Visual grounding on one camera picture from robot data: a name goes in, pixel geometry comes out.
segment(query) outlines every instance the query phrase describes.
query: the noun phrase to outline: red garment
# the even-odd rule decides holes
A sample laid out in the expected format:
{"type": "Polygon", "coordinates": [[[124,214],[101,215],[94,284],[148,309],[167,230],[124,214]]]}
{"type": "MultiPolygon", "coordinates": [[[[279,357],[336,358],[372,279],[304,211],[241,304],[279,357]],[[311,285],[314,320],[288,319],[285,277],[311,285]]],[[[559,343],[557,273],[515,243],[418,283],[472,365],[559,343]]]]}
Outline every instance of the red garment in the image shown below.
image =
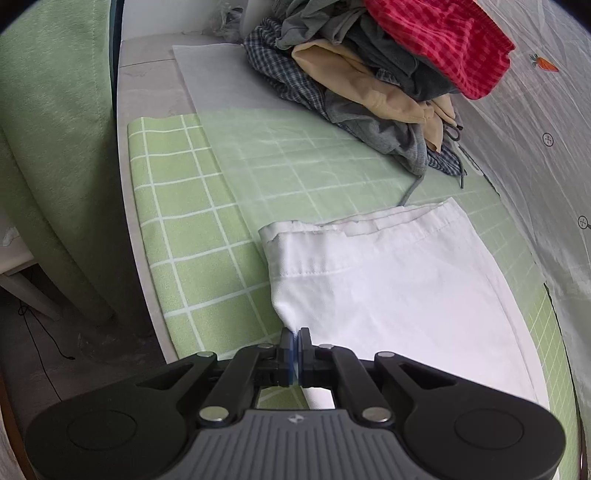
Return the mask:
{"type": "Polygon", "coordinates": [[[428,58],[468,98],[484,97],[509,69],[513,42],[473,0],[365,0],[411,53],[428,58]]]}

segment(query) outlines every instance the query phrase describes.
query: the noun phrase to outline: drawstring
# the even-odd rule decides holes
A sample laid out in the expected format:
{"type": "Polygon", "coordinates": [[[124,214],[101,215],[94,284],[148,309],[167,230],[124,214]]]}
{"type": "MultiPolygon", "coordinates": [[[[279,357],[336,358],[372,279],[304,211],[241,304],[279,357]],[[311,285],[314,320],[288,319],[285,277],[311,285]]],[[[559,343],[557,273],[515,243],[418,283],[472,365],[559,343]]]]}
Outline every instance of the drawstring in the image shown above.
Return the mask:
{"type": "Polygon", "coordinates": [[[408,201],[410,196],[413,194],[413,192],[417,189],[417,187],[421,184],[421,182],[423,181],[424,178],[425,178],[424,174],[419,175],[417,177],[417,179],[414,181],[414,183],[410,186],[410,188],[404,194],[404,197],[402,197],[402,200],[400,200],[400,202],[398,202],[399,207],[404,207],[406,205],[406,202],[408,201]]]}
{"type": "Polygon", "coordinates": [[[443,124],[443,132],[454,142],[460,141],[460,130],[464,130],[464,127],[462,127],[461,125],[454,127],[453,125],[450,125],[450,124],[445,124],[445,123],[443,124]],[[455,137],[453,137],[451,135],[451,133],[447,130],[448,128],[451,128],[456,133],[455,137]]]}
{"type": "Polygon", "coordinates": [[[460,190],[464,189],[464,176],[466,175],[466,171],[464,170],[464,164],[462,163],[462,159],[460,157],[457,158],[458,162],[460,162],[460,190]]]}

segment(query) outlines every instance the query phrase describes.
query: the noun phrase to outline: green curtain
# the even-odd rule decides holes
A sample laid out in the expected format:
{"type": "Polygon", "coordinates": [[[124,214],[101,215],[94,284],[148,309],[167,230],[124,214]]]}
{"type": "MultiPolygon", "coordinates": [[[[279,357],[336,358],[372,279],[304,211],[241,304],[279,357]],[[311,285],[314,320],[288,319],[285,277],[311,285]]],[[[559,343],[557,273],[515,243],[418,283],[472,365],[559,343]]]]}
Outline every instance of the green curtain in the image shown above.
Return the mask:
{"type": "Polygon", "coordinates": [[[0,203],[72,303],[135,333],[150,319],[119,181],[109,0],[41,0],[0,35],[0,203]]]}

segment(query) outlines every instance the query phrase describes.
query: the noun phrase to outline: gray fabric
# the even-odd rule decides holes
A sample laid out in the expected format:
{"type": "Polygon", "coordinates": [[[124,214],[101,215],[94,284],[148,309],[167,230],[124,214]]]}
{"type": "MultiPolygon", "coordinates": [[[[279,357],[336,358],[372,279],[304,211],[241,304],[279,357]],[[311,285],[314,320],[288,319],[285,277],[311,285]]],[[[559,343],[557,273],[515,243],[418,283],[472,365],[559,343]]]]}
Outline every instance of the gray fabric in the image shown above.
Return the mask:
{"type": "Polygon", "coordinates": [[[274,15],[282,19],[277,48],[287,50],[305,43],[320,33],[340,43],[348,29],[365,13],[362,0],[279,0],[273,5],[274,15]]]}
{"type": "Polygon", "coordinates": [[[320,29],[320,35],[331,43],[339,44],[359,17],[367,12],[367,9],[361,0],[351,0],[347,3],[338,2],[335,5],[335,10],[340,10],[341,13],[324,24],[324,27],[320,29]]]}
{"type": "Polygon", "coordinates": [[[428,157],[421,125],[377,118],[363,105],[328,89],[324,94],[324,107],[331,122],[346,125],[354,136],[374,150],[393,155],[410,173],[417,176],[425,173],[428,157]]]}
{"type": "Polygon", "coordinates": [[[380,79],[398,84],[404,93],[418,102],[456,91],[445,75],[426,59],[419,59],[398,45],[369,14],[362,15],[349,29],[343,44],[368,66],[389,72],[392,79],[387,79],[384,72],[380,79]]]}

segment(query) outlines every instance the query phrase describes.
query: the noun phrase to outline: plastic bag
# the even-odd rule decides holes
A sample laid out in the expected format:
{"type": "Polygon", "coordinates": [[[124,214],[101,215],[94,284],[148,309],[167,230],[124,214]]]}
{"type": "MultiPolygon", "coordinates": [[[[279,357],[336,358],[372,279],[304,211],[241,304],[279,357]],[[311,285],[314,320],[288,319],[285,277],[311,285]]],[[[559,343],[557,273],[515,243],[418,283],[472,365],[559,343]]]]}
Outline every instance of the plastic bag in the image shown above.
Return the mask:
{"type": "Polygon", "coordinates": [[[219,4],[215,15],[209,21],[209,27],[203,33],[223,37],[228,43],[241,43],[240,20],[242,13],[242,7],[232,7],[225,2],[219,4]]]}

